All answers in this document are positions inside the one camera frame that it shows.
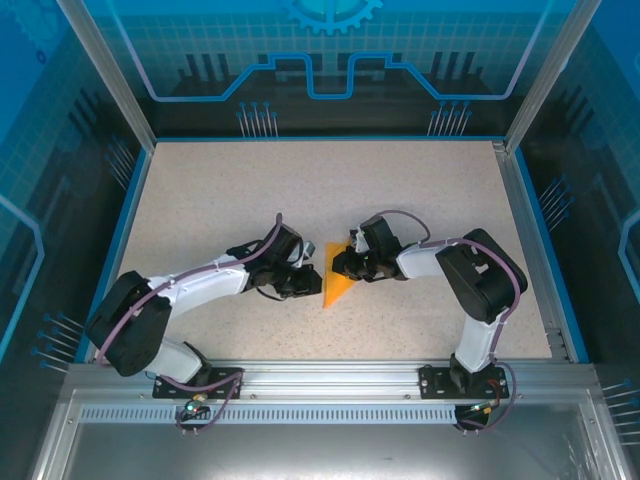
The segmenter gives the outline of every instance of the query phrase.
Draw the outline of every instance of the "speckled tabletop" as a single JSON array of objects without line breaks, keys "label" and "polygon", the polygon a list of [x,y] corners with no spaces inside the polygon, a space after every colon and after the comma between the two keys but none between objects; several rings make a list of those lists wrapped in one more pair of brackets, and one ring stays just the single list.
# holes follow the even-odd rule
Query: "speckled tabletop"
[{"label": "speckled tabletop", "polygon": [[[299,141],[160,143],[121,272],[184,271],[263,238],[281,211],[317,251],[377,211],[424,219],[433,239],[487,230],[526,264],[490,142]],[[387,218],[400,241],[423,237],[410,219]],[[448,358],[464,312],[444,277],[359,283],[330,309],[322,295],[269,301],[221,298],[172,322],[167,334],[212,358]],[[504,358],[549,357],[532,288],[501,338]]]}]

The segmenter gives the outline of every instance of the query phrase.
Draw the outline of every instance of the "black mounting plate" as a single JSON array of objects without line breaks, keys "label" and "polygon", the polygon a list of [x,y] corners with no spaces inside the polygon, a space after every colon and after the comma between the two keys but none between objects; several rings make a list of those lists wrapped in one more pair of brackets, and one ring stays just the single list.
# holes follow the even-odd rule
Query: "black mounting plate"
[{"label": "black mounting plate", "polygon": [[462,394],[451,380],[449,367],[425,365],[418,369],[420,398],[422,400],[493,400],[496,397],[496,392],[487,383],[489,380],[496,380],[501,385],[501,400],[509,398],[509,386],[507,385],[507,377],[503,368],[493,366],[492,368],[485,368],[478,373],[482,373],[483,378],[475,379],[474,383],[477,387],[466,394]]},{"label": "black mounting plate", "polygon": [[[234,373],[242,372],[242,368],[212,368],[211,373],[209,375],[209,381],[207,385],[210,385],[215,382],[219,382]],[[209,400],[224,400],[229,395],[229,391],[233,386],[234,382],[228,382],[222,385],[215,390],[211,390],[207,393],[207,399]],[[231,396],[232,400],[237,400],[240,398],[240,390],[242,385],[238,385],[235,393]],[[153,386],[153,398],[163,398],[163,399],[184,399],[188,400],[193,398],[195,395],[194,392],[186,392],[184,390],[180,390],[179,388],[174,387],[170,383],[165,382],[162,378],[157,377],[155,384]]]}]

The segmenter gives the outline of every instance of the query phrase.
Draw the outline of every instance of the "orange object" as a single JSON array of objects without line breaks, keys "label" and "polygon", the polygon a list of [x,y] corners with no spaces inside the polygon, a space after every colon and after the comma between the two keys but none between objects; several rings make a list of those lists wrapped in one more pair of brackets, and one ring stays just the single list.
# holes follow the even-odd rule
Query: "orange object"
[{"label": "orange object", "polygon": [[333,259],[344,252],[350,244],[349,240],[345,243],[327,243],[324,272],[324,304],[322,308],[329,308],[356,283],[355,280],[331,270]]}]

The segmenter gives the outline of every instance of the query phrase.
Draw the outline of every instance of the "blue wall panel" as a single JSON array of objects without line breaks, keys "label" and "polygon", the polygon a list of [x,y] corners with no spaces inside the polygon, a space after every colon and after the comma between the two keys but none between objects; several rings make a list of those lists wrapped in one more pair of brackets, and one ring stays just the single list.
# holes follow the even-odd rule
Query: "blue wall panel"
[{"label": "blue wall panel", "polygon": [[0,10],[0,472],[19,479],[73,361],[140,145],[54,1]]},{"label": "blue wall panel", "polygon": [[638,25],[638,3],[602,2],[522,144],[605,385],[640,382]]},{"label": "blue wall panel", "polygon": [[[93,0],[89,9],[161,136],[254,136],[250,116],[245,131],[236,117],[252,101],[276,108],[287,135],[502,135],[573,6],[513,3]],[[254,116],[255,136],[270,136]]]}]

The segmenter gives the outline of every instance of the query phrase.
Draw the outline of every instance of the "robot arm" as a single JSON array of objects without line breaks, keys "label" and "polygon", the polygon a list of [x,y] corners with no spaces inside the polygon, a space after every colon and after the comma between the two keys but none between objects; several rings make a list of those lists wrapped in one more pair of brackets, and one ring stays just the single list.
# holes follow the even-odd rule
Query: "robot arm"
[{"label": "robot arm", "polygon": [[[280,299],[320,293],[322,279],[311,258],[314,246],[286,225],[277,226],[265,240],[233,247],[213,262],[182,274],[143,278],[137,272],[122,275],[89,320],[86,333],[101,348],[123,315],[145,295],[169,282],[113,339],[106,358],[122,376],[141,371],[164,375],[193,386],[206,385],[210,365],[188,344],[165,338],[167,324],[183,313],[216,298],[237,295],[271,285]],[[253,252],[268,248],[256,258]]]},{"label": "robot arm", "polygon": [[507,269],[517,281],[518,295],[527,289],[522,270],[482,229],[457,241],[402,247],[387,222],[376,215],[350,233],[351,246],[333,261],[336,273],[366,282],[447,278],[466,313],[462,339],[450,365],[451,379],[465,392],[475,383],[474,377],[491,368],[501,318],[516,299]]}]

